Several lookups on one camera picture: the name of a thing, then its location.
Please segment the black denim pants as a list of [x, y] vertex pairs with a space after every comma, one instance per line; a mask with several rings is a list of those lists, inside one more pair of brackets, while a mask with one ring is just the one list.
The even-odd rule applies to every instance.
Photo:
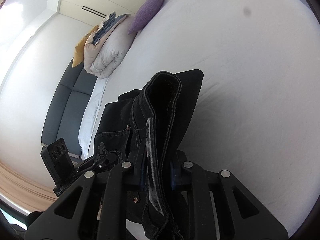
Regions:
[[170, 162], [188, 129], [203, 72], [161, 71], [142, 88], [106, 104], [94, 138], [94, 158], [118, 153], [125, 161], [141, 152], [143, 186], [127, 194], [128, 220], [149, 239], [187, 239], [187, 204], [171, 190]]

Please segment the dark grey headboard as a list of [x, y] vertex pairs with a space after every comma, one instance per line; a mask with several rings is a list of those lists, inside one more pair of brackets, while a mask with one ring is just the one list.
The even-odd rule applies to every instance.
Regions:
[[63, 138], [71, 160], [81, 161], [78, 141], [79, 129], [85, 109], [92, 95], [97, 77], [84, 70], [84, 64], [73, 67], [70, 62], [55, 90], [41, 135], [45, 148]]

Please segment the mustard yellow pillow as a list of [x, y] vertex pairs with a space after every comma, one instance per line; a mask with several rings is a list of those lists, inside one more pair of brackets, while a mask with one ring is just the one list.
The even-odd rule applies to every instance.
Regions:
[[98, 30], [99, 25], [94, 26], [75, 46], [72, 68], [77, 67], [84, 60], [84, 47], [88, 37]]

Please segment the white bed mattress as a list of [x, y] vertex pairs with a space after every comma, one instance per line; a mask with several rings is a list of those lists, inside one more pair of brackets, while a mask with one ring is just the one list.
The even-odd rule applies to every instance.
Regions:
[[180, 149], [229, 170], [293, 239], [319, 239], [319, 22], [303, 0], [165, 0], [102, 104], [161, 70], [200, 69]]

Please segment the folded beige duvet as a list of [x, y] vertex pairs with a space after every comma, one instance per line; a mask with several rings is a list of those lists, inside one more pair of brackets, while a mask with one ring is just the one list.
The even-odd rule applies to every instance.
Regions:
[[116, 27], [109, 30], [96, 44], [92, 44], [94, 31], [87, 39], [84, 47], [84, 69], [100, 79], [109, 77], [121, 64], [129, 51], [135, 34], [128, 34], [133, 16], [127, 16]]

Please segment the folded blue grey garment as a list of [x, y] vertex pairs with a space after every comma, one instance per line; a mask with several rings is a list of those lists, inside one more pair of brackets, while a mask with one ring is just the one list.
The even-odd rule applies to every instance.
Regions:
[[98, 31], [93, 36], [92, 44], [96, 45], [109, 30], [120, 24], [127, 16], [130, 16], [130, 14], [123, 14], [117, 17], [115, 12], [106, 16], [102, 22], [103, 25], [98, 28]]

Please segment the purple pillow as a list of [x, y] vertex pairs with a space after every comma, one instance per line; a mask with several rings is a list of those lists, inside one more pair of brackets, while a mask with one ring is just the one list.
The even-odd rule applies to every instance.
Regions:
[[159, 12], [164, 0], [146, 0], [138, 9], [131, 23], [128, 34], [134, 34], [142, 30]]

